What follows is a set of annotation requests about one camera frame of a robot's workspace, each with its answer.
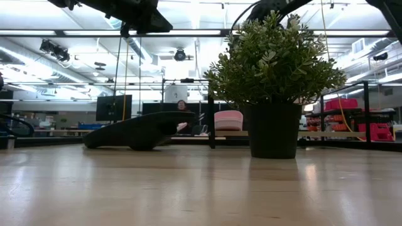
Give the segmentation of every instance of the potted plant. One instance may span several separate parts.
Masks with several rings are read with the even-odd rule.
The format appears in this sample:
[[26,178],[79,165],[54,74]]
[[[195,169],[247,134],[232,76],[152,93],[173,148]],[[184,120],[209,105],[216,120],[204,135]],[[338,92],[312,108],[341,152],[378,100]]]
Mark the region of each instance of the potted plant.
[[335,60],[322,57],[323,36],[315,38],[298,15],[285,28],[278,17],[272,11],[264,21],[245,21],[205,73],[210,95],[244,109],[257,158],[294,158],[301,107],[345,83]]

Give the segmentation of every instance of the fluorescent light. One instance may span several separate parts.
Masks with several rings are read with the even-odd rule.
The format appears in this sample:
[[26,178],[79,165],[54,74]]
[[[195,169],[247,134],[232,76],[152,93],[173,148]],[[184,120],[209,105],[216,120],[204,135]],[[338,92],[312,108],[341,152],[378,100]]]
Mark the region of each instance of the fluorescent light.
[[42,99],[39,99],[39,100],[19,100],[19,101],[22,101],[22,102],[44,102],[44,101],[47,101],[47,100],[42,100]]
[[382,86],[402,86],[402,83],[385,83]]
[[116,36],[120,35],[120,30],[106,30],[106,31],[63,31],[65,35],[75,36]]
[[366,76],[366,75],[364,75],[364,74],[355,75],[355,76],[353,76],[353,77],[348,78],[348,79],[346,80],[346,82],[355,82],[355,81],[357,81],[357,80],[359,80],[360,78],[365,77],[365,76]]
[[334,98],[338,98],[337,94],[328,94],[328,95],[324,95],[324,100],[330,100],[330,99],[334,99]]
[[87,82],[59,82],[59,83],[54,83],[54,85],[89,85]]
[[5,82],[5,85],[48,85],[47,82]]
[[96,100],[76,100],[77,102],[97,102]]
[[18,102],[19,100],[0,99],[0,102]]
[[94,85],[114,85],[114,83],[94,83]]
[[36,89],[34,89],[32,87],[29,87],[27,85],[19,85],[19,86],[17,86],[17,85],[8,85],[8,86],[13,87],[13,88],[17,88],[17,89],[21,89],[21,90],[25,90],[25,91],[36,92]]
[[146,35],[220,35],[220,30],[171,30],[167,33],[147,33]]
[[[381,36],[387,35],[389,31],[327,31],[327,36]],[[314,31],[315,35],[324,35],[324,31]]]
[[0,35],[56,35],[55,31],[0,30]]
[[395,80],[398,80],[401,78],[402,78],[402,73],[398,73],[396,75],[388,75],[387,77],[379,79],[378,82],[379,83],[391,82],[391,81],[395,81]]
[[370,83],[369,86],[377,86],[378,84]]
[[348,93],[348,95],[349,94],[358,94],[359,92],[363,92],[363,90],[364,89],[358,89],[358,90],[355,90],[355,91],[351,91],[350,93]]

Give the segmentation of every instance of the black curved object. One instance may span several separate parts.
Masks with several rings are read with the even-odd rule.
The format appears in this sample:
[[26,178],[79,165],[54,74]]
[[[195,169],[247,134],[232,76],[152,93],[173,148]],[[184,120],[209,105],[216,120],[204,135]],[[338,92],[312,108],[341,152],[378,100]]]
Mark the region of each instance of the black curved object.
[[0,129],[7,132],[9,135],[13,135],[16,137],[31,137],[33,135],[33,133],[35,132],[35,130],[33,129],[33,127],[31,126],[31,124],[22,121],[20,119],[14,118],[14,117],[10,117],[4,114],[0,114],[0,119],[9,119],[11,121],[15,121],[21,124],[24,124],[28,127],[28,133],[27,134],[18,134],[16,132],[13,132],[12,130],[10,130],[7,126],[5,126],[4,124],[0,123]]
[[152,150],[176,134],[177,125],[193,122],[193,112],[157,112],[128,119],[90,132],[84,137],[87,148],[129,146],[136,151]]

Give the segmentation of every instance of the computer monitor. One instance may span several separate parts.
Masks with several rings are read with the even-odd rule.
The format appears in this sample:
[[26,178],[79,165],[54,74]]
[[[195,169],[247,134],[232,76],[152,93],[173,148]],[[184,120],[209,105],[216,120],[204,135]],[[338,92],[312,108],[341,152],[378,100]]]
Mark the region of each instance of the computer monitor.
[[131,118],[131,103],[133,96],[124,95],[111,97],[98,97],[96,104],[96,121],[121,121]]

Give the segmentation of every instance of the pink storage bin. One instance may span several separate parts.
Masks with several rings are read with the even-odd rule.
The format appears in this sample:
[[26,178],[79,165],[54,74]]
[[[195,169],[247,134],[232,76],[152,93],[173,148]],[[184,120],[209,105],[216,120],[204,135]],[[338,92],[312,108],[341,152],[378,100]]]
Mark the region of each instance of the pink storage bin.
[[241,131],[243,129],[243,114],[237,110],[224,110],[215,113],[215,130]]
[[[340,103],[342,104],[343,109],[356,109],[357,108],[357,100],[356,99],[341,99]],[[325,103],[325,110],[337,110],[340,109],[338,98],[334,100],[327,101]]]
[[[359,132],[366,131],[366,124],[359,124]],[[394,141],[394,137],[386,123],[370,123],[370,136],[372,141]]]

